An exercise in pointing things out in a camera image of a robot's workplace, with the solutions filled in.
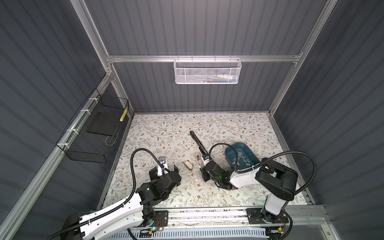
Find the black stapler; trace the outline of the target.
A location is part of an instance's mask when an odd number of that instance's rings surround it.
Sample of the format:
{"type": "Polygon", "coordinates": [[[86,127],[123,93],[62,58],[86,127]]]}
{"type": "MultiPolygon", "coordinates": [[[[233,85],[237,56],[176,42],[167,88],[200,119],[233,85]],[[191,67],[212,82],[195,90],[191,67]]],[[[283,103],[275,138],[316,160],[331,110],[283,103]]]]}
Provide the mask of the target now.
{"type": "Polygon", "coordinates": [[[190,136],[192,137],[192,139],[196,142],[199,150],[201,151],[201,153],[203,155],[207,155],[208,152],[207,150],[205,149],[204,145],[202,144],[202,142],[198,139],[198,137],[196,136],[196,134],[194,133],[194,131],[190,131],[190,136]]]}

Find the teal plastic tray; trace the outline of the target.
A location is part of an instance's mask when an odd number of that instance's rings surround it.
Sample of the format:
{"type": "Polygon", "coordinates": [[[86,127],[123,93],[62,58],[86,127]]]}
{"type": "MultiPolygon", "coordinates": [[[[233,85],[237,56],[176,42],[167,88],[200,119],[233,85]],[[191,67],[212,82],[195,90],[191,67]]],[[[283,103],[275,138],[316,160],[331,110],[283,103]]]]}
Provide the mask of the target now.
{"type": "MultiPolygon", "coordinates": [[[[261,162],[245,143],[235,143],[232,145],[232,147],[238,153],[238,162],[236,164],[237,170],[241,171],[244,169],[248,169],[261,162]]],[[[236,163],[236,155],[232,148],[227,147],[225,149],[225,158],[231,166],[232,170],[234,170],[236,163]]]]}

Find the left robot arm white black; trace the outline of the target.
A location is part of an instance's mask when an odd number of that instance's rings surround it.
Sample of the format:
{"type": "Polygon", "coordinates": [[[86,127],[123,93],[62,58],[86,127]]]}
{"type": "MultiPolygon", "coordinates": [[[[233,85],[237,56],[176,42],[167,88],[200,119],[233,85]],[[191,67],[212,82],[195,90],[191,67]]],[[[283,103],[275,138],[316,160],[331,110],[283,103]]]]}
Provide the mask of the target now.
{"type": "Polygon", "coordinates": [[[77,224],[83,225],[60,234],[60,239],[103,240],[128,228],[149,226],[156,216],[153,206],[167,200],[172,190],[180,184],[179,169],[174,166],[169,173],[142,184],[131,198],[88,215],[69,216],[63,230],[77,224]]]}

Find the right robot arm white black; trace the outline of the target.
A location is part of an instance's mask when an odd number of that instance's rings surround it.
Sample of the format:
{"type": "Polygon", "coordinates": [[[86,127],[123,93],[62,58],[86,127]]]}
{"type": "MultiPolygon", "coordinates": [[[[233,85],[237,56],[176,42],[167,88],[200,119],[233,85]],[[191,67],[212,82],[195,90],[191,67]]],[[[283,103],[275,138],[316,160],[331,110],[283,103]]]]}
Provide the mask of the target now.
{"type": "Polygon", "coordinates": [[[246,173],[228,172],[222,169],[208,155],[197,155],[203,180],[212,180],[216,186],[224,190],[235,190],[244,186],[261,184],[269,192],[264,207],[258,212],[258,217],[265,223],[275,223],[281,221],[285,223],[283,216],[285,206],[289,201],[294,200],[298,194],[297,180],[298,173],[273,160],[267,162],[262,159],[262,165],[258,168],[250,168],[246,173]]]}

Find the staple strips in tray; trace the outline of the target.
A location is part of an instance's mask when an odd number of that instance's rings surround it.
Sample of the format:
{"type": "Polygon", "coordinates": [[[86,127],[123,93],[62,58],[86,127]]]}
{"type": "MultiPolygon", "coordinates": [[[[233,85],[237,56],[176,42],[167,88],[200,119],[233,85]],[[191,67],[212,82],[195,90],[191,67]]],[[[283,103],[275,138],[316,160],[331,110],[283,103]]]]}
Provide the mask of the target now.
{"type": "Polygon", "coordinates": [[[257,162],[254,159],[249,158],[248,155],[244,155],[243,153],[238,154],[238,162],[237,162],[238,170],[249,168],[251,166],[254,166],[255,164],[257,164],[257,162]]]}

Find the floral patterned table mat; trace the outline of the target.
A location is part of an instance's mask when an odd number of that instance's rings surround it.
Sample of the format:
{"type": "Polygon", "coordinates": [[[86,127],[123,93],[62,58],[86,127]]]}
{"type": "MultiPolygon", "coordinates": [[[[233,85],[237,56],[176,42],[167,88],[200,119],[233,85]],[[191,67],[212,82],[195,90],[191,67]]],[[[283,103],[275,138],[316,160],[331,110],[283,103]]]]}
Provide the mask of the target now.
{"type": "Polygon", "coordinates": [[[224,169],[231,167],[225,159],[226,144],[245,143],[258,158],[280,153],[282,147],[266,113],[206,113],[136,115],[107,191],[103,206],[127,197],[132,180],[141,185],[150,180],[155,158],[166,157],[170,169],[176,165],[182,178],[160,208],[250,207],[262,206],[269,192],[260,184],[238,190],[219,189],[205,182],[196,161],[200,150],[191,138],[194,131],[214,160],[224,169]],[[189,171],[183,164],[194,165],[189,171]]]}

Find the yellow marker pen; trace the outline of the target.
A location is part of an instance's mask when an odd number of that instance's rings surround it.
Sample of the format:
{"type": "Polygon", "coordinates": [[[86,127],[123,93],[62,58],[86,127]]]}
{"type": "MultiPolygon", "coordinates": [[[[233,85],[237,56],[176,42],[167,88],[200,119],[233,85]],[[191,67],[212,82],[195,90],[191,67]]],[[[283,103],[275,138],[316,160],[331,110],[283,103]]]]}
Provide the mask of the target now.
{"type": "Polygon", "coordinates": [[[121,115],[121,117],[120,117],[120,122],[124,121],[124,119],[125,119],[125,117],[127,115],[127,112],[128,112],[128,108],[125,108],[123,113],[122,113],[122,115],[121,115]]]}

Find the black foam pad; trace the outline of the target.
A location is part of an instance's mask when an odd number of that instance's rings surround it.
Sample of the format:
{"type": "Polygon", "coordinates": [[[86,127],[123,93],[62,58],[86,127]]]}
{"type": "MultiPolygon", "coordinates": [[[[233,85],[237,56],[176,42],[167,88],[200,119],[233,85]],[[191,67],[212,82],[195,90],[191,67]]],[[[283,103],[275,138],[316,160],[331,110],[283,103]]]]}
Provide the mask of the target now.
{"type": "Polygon", "coordinates": [[[87,128],[87,132],[108,137],[115,136],[121,124],[120,117],[116,114],[97,113],[87,128]]]}

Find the pens in white basket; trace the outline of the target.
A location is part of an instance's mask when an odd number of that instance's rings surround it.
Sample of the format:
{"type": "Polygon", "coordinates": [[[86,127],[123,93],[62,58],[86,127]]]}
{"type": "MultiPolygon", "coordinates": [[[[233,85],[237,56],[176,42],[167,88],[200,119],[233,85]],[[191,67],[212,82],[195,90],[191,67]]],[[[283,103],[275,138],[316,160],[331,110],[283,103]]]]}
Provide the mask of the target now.
{"type": "Polygon", "coordinates": [[[238,76],[235,75],[215,75],[215,76],[205,76],[201,79],[203,83],[227,83],[227,84],[237,84],[238,76]]]}

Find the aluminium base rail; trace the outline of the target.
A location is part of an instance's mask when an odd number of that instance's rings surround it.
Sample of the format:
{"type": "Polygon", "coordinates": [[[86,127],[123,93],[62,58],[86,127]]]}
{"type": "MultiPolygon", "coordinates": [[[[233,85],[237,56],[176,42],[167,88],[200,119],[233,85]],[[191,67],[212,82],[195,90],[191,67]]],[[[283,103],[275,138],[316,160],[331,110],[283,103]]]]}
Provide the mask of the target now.
{"type": "Polygon", "coordinates": [[[262,207],[218,207],[218,208],[177,208],[168,209],[164,214],[163,209],[154,209],[155,214],[162,213],[161,217],[155,216],[149,226],[177,228],[262,228],[268,232],[277,232],[281,227],[288,230],[290,223],[294,226],[323,225],[328,221],[327,213],[320,205],[291,205],[285,208],[285,223],[265,223],[258,217],[262,207]]]}

